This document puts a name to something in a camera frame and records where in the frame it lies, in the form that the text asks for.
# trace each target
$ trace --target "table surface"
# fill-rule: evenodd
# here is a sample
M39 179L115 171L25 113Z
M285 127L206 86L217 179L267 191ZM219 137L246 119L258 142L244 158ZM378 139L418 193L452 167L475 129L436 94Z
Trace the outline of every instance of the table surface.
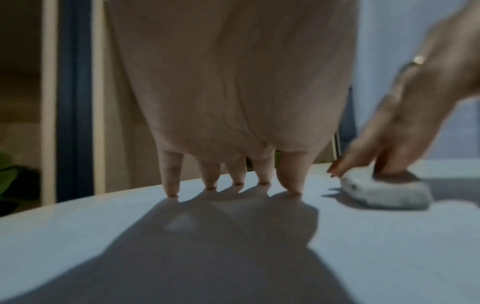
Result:
M0 301L60 275L82 293L70 269L91 262L99 289L114 278L97 291L111 302L155 290L165 303L480 302L480 160L413 166L435 197L426 211L362 208L326 168L311 168L301 199L248 173L240 191L227 175L218 193L182 182L179 203L155 186L2 218Z

